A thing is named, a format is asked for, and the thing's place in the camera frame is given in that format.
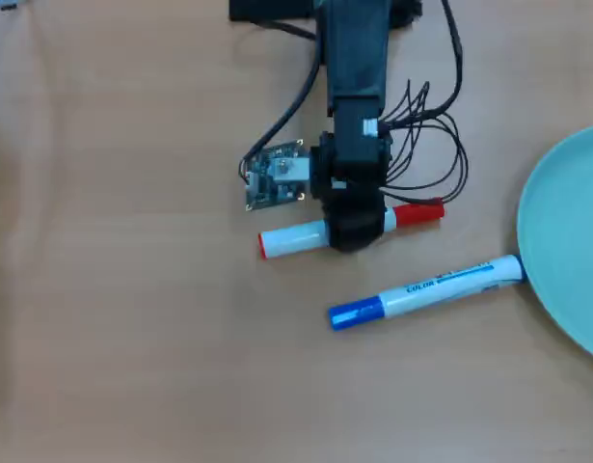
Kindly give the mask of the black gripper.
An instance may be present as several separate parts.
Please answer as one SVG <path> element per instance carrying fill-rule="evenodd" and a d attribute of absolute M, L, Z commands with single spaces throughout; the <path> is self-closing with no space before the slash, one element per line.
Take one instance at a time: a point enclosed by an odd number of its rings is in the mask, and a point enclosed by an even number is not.
<path fill-rule="evenodd" d="M 387 178 L 392 137 L 323 132 L 310 149 L 310 191 L 323 202 L 331 248 L 353 253 L 384 232 L 382 196 L 340 196 L 348 190 L 380 188 Z"/>

